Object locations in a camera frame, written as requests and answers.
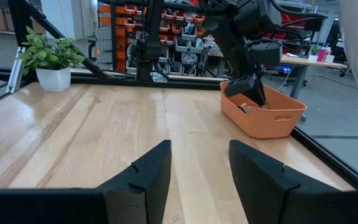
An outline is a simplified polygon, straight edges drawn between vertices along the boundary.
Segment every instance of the orange basket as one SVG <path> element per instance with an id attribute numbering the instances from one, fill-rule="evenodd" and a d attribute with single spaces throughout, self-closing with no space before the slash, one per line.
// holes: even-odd
<path id="1" fill-rule="evenodd" d="M 119 49 L 117 52 L 116 52 L 116 58 L 117 59 L 125 59 L 125 49 L 124 47 L 121 47 L 123 50 Z"/>
<path id="2" fill-rule="evenodd" d="M 118 37 L 116 39 L 116 45 L 117 46 L 125 46 L 125 43 L 126 43 L 125 37 Z"/>
<path id="3" fill-rule="evenodd" d="M 125 28 L 124 27 L 116 27 L 116 36 L 125 37 Z"/>
<path id="4" fill-rule="evenodd" d="M 100 17 L 100 22 L 102 24 L 111 24 L 111 17 Z M 116 18 L 116 25 L 124 25 L 125 18 Z"/>
<path id="5" fill-rule="evenodd" d="M 199 27 L 199 28 L 197 28 L 197 35 L 198 35 L 198 36 L 204 36 L 204 32 L 205 32 L 205 28 L 204 28 L 204 27 Z"/>
<path id="6" fill-rule="evenodd" d="M 184 13 L 182 12 L 174 12 L 173 13 L 175 15 L 175 20 L 177 21 L 184 21 L 185 20 L 185 15 Z"/>
<path id="7" fill-rule="evenodd" d="M 117 70 L 125 72 L 125 60 L 117 60 Z"/>
<path id="8" fill-rule="evenodd" d="M 169 14 L 167 14 L 167 10 L 165 10 L 164 11 L 164 18 L 174 20 L 175 15 L 169 15 Z"/>
<path id="9" fill-rule="evenodd" d="M 161 44 L 165 44 L 165 41 L 167 40 L 166 35 L 158 35 L 160 37 Z"/>
<path id="10" fill-rule="evenodd" d="M 116 14 L 125 14 L 125 7 L 124 6 L 116 6 Z"/>
<path id="11" fill-rule="evenodd" d="M 172 24 L 172 32 L 174 34 L 181 34 L 181 27 L 176 26 L 175 24 Z"/>
<path id="12" fill-rule="evenodd" d="M 259 108 L 248 97 L 238 94 L 228 98 L 224 91 L 229 82 L 221 82 L 221 109 L 248 136 L 257 139 L 282 138 L 291 134 L 306 109 L 303 103 L 264 86 L 269 109 Z M 238 106 L 246 103 L 244 113 Z"/>
<path id="13" fill-rule="evenodd" d="M 110 13 L 110 6 L 99 6 L 99 12 Z"/>
<path id="14" fill-rule="evenodd" d="M 169 26 L 169 24 L 167 24 L 167 26 L 166 27 L 162 27 L 161 25 L 160 25 L 160 31 L 161 32 L 168 32 L 169 30 L 170 30 L 170 26 Z"/>
<path id="15" fill-rule="evenodd" d="M 195 18 L 195 22 L 196 22 L 196 23 L 203 23 L 204 20 L 205 20 L 205 16 L 197 16 L 197 17 Z"/>

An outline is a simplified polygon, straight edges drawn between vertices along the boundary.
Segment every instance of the wheel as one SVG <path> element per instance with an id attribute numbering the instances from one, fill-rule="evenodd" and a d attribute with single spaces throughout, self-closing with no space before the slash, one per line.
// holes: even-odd
<path id="1" fill-rule="evenodd" d="M 306 115 L 301 115 L 301 121 L 305 122 L 308 117 Z"/>

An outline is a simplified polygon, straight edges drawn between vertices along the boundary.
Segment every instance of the cable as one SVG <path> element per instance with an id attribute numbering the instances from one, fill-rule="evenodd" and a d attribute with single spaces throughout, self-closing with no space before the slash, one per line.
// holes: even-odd
<path id="1" fill-rule="evenodd" d="M 300 44 L 298 44 L 299 47 L 296 48 L 296 49 L 292 49 L 292 50 L 298 50 L 298 49 L 301 49 L 303 47 L 304 41 L 303 41 L 303 38 L 302 38 L 302 36 L 300 35 L 299 32 L 294 31 L 294 30 L 288 30 L 288 29 L 277 29 L 277 30 L 273 31 L 272 34 L 270 35 L 271 39 L 273 39 L 274 33 L 276 33 L 276 32 L 284 32 L 284 33 L 286 33 L 286 35 L 288 35 L 288 33 L 292 33 L 292 34 L 295 34 L 296 36 L 298 36 L 298 38 L 300 40 Z"/>
<path id="2" fill-rule="evenodd" d="M 288 72 L 287 77 L 285 77 L 283 84 L 281 84 L 281 85 L 280 85 L 280 87 L 279 87 L 277 90 L 280 90 L 280 89 L 281 89 L 281 87 L 283 87 L 283 86 L 284 86 L 284 83 L 287 81 L 287 79 L 288 79 L 288 77 L 290 76 L 290 74 L 291 74 L 292 70 L 293 70 L 293 67 L 291 68 L 290 72 Z"/>
<path id="3" fill-rule="evenodd" d="M 326 16 L 324 14 L 320 14 L 320 13 L 303 13 L 303 12 L 289 11 L 289 10 L 286 10 L 286 9 L 282 8 L 281 6 L 279 6 L 275 0 L 270 0 L 270 2 L 272 3 L 272 5 L 275 9 L 277 9 L 278 11 L 280 11 L 284 14 L 290 15 L 290 16 L 328 18 L 328 16 Z"/>

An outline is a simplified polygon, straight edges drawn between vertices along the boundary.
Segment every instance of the red object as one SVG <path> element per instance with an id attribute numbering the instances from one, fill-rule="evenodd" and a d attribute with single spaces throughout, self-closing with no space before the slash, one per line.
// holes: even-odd
<path id="1" fill-rule="evenodd" d="M 190 3 L 192 3 L 195 6 L 198 6 L 198 0 L 190 0 Z"/>
<path id="2" fill-rule="evenodd" d="M 318 58 L 317 58 L 317 61 L 318 62 L 322 62 L 323 59 L 324 59 L 324 56 L 326 55 L 326 52 L 327 52 L 327 49 L 320 49 L 318 51 Z"/>

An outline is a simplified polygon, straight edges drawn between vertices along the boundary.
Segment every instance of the white wall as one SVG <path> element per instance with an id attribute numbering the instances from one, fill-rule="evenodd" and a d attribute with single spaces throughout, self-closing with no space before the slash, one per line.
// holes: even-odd
<path id="1" fill-rule="evenodd" d="M 41 4 L 48 21 L 65 37 L 78 40 L 94 34 L 97 24 L 94 0 L 41 0 Z"/>

